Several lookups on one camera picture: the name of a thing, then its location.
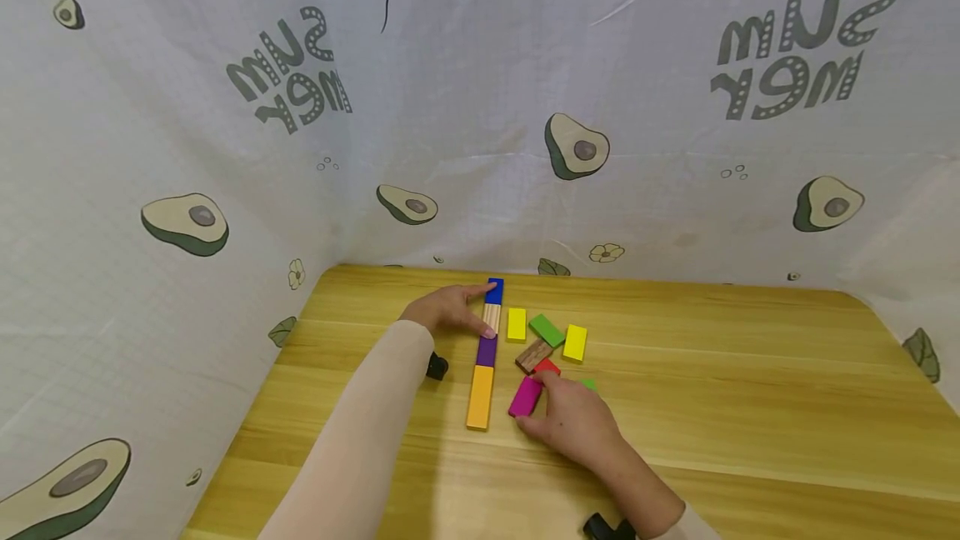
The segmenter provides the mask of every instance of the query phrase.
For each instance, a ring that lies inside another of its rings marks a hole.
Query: left hand
[[[438,328],[467,328],[485,338],[493,338],[495,332],[469,310],[468,302],[486,294],[497,286],[496,282],[479,283],[476,286],[442,287],[426,296],[410,302],[400,319],[415,321],[424,326],[431,334]]]

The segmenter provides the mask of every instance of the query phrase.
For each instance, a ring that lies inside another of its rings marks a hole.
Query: purple wooden block
[[[513,402],[510,403],[507,413],[510,413],[511,418],[517,418],[518,416],[526,418],[530,413],[534,413],[539,393],[542,390],[542,383],[532,377],[524,377],[523,382],[520,382],[520,388],[517,389],[517,395],[513,396]]]
[[[477,346],[477,364],[492,368],[495,361],[497,361],[497,337],[481,336],[480,344]]]

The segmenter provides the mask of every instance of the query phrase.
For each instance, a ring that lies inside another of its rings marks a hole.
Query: white curtain
[[[0,540],[175,538],[342,262],[842,289],[960,403],[958,0],[0,9]]]

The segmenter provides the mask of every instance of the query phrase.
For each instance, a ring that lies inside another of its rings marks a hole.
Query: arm
[[[440,326],[493,330],[467,302],[493,288],[445,287],[411,302],[360,363],[259,540],[377,534],[400,440]]]
[[[719,540],[627,444],[597,393],[553,372],[535,377],[548,394],[546,417],[518,417],[520,430],[594,472],[638,538]]]

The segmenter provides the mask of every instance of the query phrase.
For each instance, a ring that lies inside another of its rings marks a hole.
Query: brown wooden block
[[[527,350],[520,352],[517,357],[517,367],[523,370],[523,373],[530,375],[534,368],[553,353],[553,347],[545,343],[543,338],[537,338],[536,342],[527,347]]]

